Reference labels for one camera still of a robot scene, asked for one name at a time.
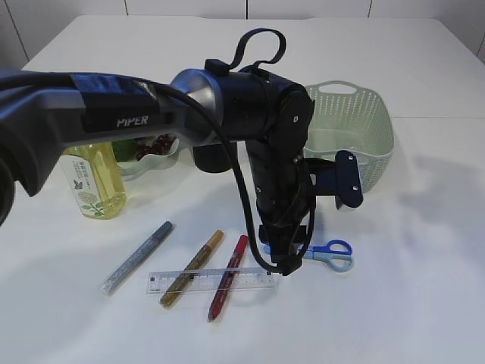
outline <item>scissors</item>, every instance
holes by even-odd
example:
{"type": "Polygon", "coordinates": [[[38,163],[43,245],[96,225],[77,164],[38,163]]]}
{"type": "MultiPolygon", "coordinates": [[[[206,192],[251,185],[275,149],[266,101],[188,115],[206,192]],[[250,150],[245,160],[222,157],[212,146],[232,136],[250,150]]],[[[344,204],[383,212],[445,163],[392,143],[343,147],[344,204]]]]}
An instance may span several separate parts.
{"type": "MultiPolygon", "coordinates": [[[[271,248],[269,245],[264,245],[265,253],[270,254],[271,248]]],[[[344,273],[349,271],[354,266],[354,259],[352,258],[352,247],[343,240],[331,240],[324,246],[309,246],[305,255],[305,259],[320,260],[326,262],[334,271],[344,273]],[[332,246],[341,245],[346,250],[334,250],[332,246]],[[334,261],[344,261],[344,265],[337,265],[334,261]]]]}

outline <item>piper logo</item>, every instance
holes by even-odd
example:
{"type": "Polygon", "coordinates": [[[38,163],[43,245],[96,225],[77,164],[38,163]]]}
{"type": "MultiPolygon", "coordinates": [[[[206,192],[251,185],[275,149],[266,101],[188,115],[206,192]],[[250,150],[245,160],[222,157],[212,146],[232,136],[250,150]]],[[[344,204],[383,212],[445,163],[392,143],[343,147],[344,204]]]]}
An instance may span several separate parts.
{"type": "Polygon", "coordinates": [[[116,123],[116,127],[131,127],[131,126],[140,126],[140,125],[147,125],[149,120],[149,116],[138,116],[136,118],[126,118],[126,119],[118,119],[116,123]]]}

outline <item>pen cap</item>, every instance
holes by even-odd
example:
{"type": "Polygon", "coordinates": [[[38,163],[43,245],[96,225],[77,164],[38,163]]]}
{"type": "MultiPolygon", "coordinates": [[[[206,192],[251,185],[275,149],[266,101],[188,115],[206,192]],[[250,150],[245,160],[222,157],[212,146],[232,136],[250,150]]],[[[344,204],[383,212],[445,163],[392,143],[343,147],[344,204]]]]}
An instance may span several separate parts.
{"type": "Polygon", "coordinates": [[[212,237],[208,240],[208,242],[206,243],[206,246],[214,250],[217,247],[217,245],[221,242],[223,236],[224,236],[224,233],[220,230],[217,230],[214,233],[214,235],[212,235],[212,237]]]}
{"type": "Polygon", "coordinates": [[[234,249],[235,253],[243,254],[244,250],[246,249],[246,245],[248,245],[249,238],[246,235],[241,235],[239,241],[237,242],[236,248],[234,249]]]}

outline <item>clear ruler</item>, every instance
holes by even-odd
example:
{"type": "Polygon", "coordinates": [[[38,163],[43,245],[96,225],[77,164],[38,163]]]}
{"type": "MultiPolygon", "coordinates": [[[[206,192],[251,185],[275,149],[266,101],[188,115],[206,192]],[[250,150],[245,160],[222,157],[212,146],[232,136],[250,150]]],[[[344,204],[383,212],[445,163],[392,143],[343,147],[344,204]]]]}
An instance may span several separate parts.
{"type": "Polygon", "coordinates": [[[188,275],[190,278],[189,284],[183,289],[184,292],[217,290],[225,273],[234,275],[230,290],[271,288],[277,285],[277,277],[260,267],[198,269],[195,271],[154,271],[149,274],[146,293],[165,293],[179,275],[188,275]]]}

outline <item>bottle label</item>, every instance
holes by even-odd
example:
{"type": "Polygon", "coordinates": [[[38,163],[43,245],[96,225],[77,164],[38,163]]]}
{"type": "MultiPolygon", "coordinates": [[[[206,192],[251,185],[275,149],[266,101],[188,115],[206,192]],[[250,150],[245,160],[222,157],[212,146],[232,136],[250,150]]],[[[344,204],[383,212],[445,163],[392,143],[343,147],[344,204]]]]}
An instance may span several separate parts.
{"type": "Polygon", "coordinates": [[[63,155],[59,159],[81,212],[97,218],[104,216],[103,202],[92,172],[91,164],[81,157],[63,155]]]}

